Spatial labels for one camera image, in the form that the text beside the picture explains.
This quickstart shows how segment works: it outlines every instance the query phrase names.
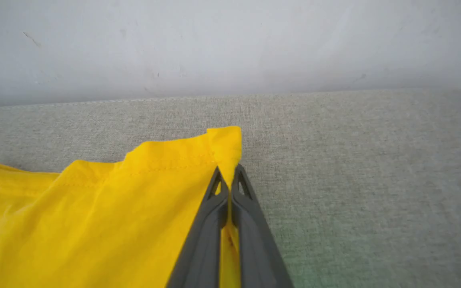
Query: gray textile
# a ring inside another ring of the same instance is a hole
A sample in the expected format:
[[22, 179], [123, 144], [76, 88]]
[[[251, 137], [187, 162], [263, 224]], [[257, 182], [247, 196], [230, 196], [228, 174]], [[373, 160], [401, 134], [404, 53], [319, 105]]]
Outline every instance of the gray textile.
[[296, 287], [461, 287], [461, 90], [0, 108], [0, 163], [116, 162], [228, 125]]

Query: yellow shirt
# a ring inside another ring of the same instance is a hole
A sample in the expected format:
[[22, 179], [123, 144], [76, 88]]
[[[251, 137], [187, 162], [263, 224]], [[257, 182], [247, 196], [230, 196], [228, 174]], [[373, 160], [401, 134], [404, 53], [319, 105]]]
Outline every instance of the yellow shirt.
[[[164, 287], [216, 166], [230, 184], [240, 157], [233, 126], [62, 173], [0, 164], [0, 287]], [[221, 286], [237, 287], [231, 224], [221, 239]]]

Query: yellow cloth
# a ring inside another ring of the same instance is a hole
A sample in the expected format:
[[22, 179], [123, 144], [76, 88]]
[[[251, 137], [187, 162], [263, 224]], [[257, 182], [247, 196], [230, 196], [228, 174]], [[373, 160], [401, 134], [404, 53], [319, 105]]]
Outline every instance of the yellow cloth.
[[[230, 184], [240, 158], [233, 126], [62, 173], [0, 164], [0, 287], [164, 287], [216, 166]], [[223, 287], [239, 286], [235, 233], [222, 230]]]

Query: wrinkled yellow fabric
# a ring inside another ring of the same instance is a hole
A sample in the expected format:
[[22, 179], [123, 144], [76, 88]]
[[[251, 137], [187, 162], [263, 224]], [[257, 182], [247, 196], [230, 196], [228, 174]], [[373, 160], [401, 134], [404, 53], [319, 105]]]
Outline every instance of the wrinkled yellow fabric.
[[[232, 126], [62, 173], [0, 164], [0, 287], [164, 287], [215, 168], [230, 184], [240, 157]], [[228, 223], [221, 287], [239, 286], [236, 241]]]

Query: white surface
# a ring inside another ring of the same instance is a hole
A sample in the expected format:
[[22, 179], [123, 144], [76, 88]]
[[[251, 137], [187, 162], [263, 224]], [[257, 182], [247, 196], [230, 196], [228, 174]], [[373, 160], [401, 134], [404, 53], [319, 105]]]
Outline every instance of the white surface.
[[0, 0], [0, 105], [461, 88], [461, 1]]

